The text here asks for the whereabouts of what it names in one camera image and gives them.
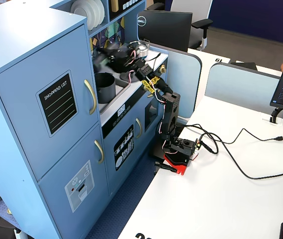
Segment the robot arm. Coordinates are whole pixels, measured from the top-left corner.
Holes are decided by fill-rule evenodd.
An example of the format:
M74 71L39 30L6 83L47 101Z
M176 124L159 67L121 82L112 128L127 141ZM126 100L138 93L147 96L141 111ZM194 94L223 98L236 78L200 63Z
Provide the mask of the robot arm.
M165 141L162 149L165 159L170 164L157 167L184 174L190 157L194 154L195 143L175 136L176 122L179 114L180 95L173 92L165 81L156 76L153 69L142 58L137 58L136 49L119 49L116 46L97 49L94 59L94 70L99 71L100 65L107 65L117 73L133 72L158 102L164 105L164 115L160 123L159 134Z

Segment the blue carpet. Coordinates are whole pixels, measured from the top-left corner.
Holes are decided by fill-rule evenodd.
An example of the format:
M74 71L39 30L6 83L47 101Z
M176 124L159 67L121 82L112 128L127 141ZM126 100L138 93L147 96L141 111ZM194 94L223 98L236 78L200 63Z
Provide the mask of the blue carpet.
M146 151L86 239L117 239L154 178L155 159Z

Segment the office chair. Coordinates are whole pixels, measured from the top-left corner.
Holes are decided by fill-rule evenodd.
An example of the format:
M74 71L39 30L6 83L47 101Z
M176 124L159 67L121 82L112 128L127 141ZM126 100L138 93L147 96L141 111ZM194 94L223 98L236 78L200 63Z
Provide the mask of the office chair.
M173 0L171 11L192 12L189 48L202 51L207 46L207 29L213 23L208 19L213 0ZM147 10L165 10L163 3L155 3Z

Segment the dell logo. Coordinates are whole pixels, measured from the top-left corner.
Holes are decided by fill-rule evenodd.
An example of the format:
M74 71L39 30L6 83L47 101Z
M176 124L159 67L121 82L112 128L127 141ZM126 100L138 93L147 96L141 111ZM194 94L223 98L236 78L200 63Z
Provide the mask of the dell logo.
M147 23L147 20L144 16L138 17L138 26L145 26Z

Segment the white plate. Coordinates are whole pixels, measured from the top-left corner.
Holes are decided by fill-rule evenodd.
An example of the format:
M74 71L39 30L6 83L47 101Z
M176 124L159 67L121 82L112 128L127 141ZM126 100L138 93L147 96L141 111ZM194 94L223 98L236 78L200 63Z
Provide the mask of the white plate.
M92 6L86 0L77 0L71 7L71 13L87 17L87 28L92 30L95 25L95 14Z
M97 27L99 24L100 19L100 12L97 3L94 0L86 0L89 5L91 5L94 14L95 14L95 20L94 20L94 27Z
M98 9L99 9L99 13L100 13L100 20L98 24L101 24L104 17L105 17L105 8L101 2L101 0L94 0L97 3Z

